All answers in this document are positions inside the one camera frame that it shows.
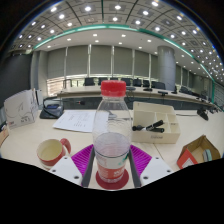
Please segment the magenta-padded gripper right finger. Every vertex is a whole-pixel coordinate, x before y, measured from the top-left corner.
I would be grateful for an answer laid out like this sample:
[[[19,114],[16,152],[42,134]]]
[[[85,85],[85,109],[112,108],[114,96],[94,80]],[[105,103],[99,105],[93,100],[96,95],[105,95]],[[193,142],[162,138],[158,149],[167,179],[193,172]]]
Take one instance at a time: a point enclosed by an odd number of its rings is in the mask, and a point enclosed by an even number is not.
[[[135,188],[148,185],[173,173],[163,159],[152,157],[134,145],[130,146],[129,161]]]

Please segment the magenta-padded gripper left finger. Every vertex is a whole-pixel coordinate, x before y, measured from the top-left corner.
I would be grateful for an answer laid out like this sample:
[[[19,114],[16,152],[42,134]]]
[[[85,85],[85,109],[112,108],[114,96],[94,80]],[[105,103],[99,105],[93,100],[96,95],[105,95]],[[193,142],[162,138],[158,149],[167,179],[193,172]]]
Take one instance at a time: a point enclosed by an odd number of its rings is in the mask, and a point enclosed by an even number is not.
[[[94,146],[89,145],[73,156],[63,156],[49,172],[87,188],[92,175],[94,157]]]

